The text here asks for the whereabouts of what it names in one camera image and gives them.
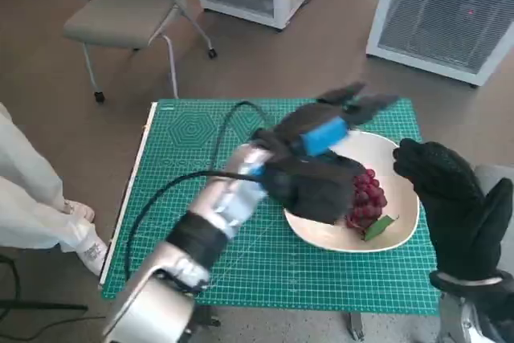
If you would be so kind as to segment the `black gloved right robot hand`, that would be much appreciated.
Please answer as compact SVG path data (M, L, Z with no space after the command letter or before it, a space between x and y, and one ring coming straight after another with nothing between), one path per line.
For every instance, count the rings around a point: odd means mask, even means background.
M457 280L497 276L512 180L501 178L484 193L469 163L438 142L405 138L393 156L394 171L412 183L425 209L437 269Z

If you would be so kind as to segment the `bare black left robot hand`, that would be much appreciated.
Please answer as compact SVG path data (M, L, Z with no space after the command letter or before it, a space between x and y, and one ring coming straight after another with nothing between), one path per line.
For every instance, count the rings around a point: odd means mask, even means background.
M354 82L332 89L300 106L270 129L258 129L252 140L276 155L316 157L345 139L350 130L371 121L395 104L390 94L359 96L365 85Z

